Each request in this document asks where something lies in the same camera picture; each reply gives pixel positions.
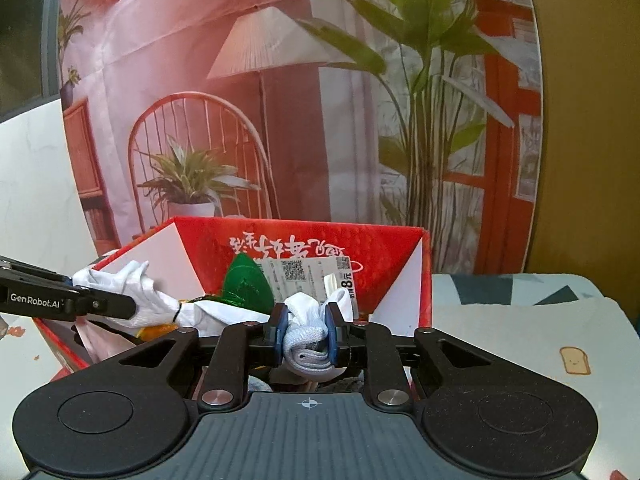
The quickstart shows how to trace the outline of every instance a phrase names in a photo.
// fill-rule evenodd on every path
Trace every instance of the white glove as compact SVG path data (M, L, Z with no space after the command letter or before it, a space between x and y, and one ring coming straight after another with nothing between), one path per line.
M116 274L87 267L74 274L73 283L133 298L137 309L132 318L107 318L119 325L141 328L171 323L180 303L155 289L154 280L145 274L148 266L149 262L140 264L132 260Z
M218 301L200 300L195 303L183 303L176 323L180 326L194 326L198 329L200 337L206 337L220 335L226 326L235 323L245 321L265 323L268 320L269 316L261 312Z

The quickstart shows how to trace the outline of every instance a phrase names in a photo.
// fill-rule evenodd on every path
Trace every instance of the backdrop poster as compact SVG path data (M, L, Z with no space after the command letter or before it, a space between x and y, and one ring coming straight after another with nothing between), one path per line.
M531 0L62 0L65 129L98 252L168 216L421 226L515 272L542 143Z

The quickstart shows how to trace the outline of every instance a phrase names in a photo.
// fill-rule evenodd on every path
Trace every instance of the white marble surface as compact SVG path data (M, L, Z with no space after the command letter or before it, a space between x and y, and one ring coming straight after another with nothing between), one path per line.
M22 335L0 340L0 480L20 480L29 472L14 440L12 420L18 404L33 390L48 383L62 368L30 317L3 314Z
M0 254L73 274L95 259L60 101L0 123Z

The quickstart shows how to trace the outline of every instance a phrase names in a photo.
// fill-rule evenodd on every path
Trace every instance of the orange item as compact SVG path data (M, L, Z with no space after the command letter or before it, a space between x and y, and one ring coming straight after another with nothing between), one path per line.
M167 323L166 325L145 326L136 334L138 339L142 341L152 341L161 335L168 334L176 330L178 326L175 323Z

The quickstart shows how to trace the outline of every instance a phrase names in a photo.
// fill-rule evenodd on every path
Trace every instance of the wooden cabinet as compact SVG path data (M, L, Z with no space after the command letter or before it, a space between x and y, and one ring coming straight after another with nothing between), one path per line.
M74 103L63 113L66 143L74 172L80 203L98 254L120 247L113 223L102 173L95 155L94 135L89 121L87 98Z

